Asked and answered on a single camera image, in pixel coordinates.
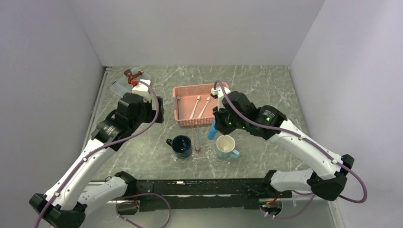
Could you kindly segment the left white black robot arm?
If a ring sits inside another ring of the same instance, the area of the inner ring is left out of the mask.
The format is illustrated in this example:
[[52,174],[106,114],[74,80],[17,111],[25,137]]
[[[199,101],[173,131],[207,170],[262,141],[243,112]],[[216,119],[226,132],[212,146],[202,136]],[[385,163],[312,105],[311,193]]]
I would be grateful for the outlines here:
[[55,228],[78,228],[86,216],[109,200],[133,198],[137,180],[125,171],[94,190],[84,189],[93,175],[128,140],[141,135],[154,123],[163,123],[163,99],[156,95],[126,93],[91,134],[73,165],[44,194],[36,193],[29,204],[38,213],[37,228],[43,219]]

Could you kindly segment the blue toothpaste tube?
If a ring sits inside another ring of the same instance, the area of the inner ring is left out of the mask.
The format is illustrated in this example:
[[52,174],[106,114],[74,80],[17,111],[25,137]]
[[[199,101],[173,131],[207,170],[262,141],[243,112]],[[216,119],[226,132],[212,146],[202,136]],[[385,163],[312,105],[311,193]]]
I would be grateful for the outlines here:
[[216,120],[213,119],[213,121],[212,121],[212,123],[211,123],[211,127],[210,127],[209,132],[208,132],[208,135],[207,135],[208,140],[213,140],[214,137],[215,137],[215,135],[216,135],[217,132],[218,132],[218,131],[215,129],[215,124],[216,124]]

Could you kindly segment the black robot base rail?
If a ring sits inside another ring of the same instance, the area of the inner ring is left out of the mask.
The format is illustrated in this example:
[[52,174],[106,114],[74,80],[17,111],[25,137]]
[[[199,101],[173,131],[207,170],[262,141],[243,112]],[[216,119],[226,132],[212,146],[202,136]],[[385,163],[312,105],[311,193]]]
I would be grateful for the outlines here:
[[278,192],[263,178],[137,180],[115,200],[134,201],[140,212],[160,209],[258,209],[267,201],[291,199],[290,190]]

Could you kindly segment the pink plastic basket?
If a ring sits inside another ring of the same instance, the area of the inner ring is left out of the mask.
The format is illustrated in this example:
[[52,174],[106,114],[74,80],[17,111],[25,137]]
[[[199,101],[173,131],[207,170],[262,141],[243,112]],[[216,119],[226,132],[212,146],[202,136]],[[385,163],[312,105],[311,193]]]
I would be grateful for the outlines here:
[[173,88],[174,118],[180,127],[210,125],[217,100],[211,97],[214,84],[185,85]]

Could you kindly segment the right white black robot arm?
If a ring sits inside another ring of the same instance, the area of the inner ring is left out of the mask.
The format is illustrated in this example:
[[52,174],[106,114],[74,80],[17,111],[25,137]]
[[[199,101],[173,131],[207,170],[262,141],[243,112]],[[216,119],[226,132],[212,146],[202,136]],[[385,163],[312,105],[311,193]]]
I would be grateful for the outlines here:
[[288,190],[310,191],[324,200],[336,200],[347,182],[347,170],[341,163],[352,168],[352,156],[338,155],[324,147],[315,147],[313,140],[300,131],[285,114],[275,107],[256,107],[245,94],[237,91],[211,90],[218,100],[213,108],[215,130],[228,135],[236,129],[245,130],[255,137],[276,143],[305,162],[309,169],[302,171],[269,170],[262,183],[262,192],[267,197]]

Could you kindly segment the white red toothpaste tube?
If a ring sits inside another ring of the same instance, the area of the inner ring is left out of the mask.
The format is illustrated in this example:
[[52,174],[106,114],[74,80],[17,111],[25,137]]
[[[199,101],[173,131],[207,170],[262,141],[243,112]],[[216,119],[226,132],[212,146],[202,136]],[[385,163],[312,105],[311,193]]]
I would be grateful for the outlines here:
[[194,137],[194,150],[195,152],[201,152],[202,150],[202,131],[199,129]]

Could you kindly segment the white and blue mug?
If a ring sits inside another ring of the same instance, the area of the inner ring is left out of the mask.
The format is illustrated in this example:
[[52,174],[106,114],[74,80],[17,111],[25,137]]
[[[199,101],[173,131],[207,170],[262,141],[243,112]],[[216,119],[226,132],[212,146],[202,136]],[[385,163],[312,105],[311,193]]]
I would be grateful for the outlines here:
[[220,158],[239,158],[240,152],[235,147],[235,140],[229,135],[221,135],[216,140],[216,153]]

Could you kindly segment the dark blue mug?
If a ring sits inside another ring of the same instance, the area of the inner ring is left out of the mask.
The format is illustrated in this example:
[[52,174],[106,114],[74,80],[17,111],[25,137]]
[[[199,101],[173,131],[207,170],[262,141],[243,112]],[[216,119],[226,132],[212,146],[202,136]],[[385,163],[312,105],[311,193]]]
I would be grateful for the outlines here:
[[186,135],[178,135],[173,139],[166,139],[166,143],[179,159],[186,159],[192,154],[192,142]]

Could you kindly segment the clear textured oval tray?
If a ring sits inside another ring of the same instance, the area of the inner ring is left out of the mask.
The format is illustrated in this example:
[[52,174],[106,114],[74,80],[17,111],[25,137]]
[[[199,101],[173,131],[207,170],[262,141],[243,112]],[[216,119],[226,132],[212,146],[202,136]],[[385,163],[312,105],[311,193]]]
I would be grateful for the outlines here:
[[217,163],[227,163],[230,158],[221,158],[216,152],[216,145],[214,141],[204,141],[199,145],[200,151],[192,149],[192,153],[187,158],[179,158],[174,152],[170,152],[172,159],[177,163],[183,164],[217,164]]

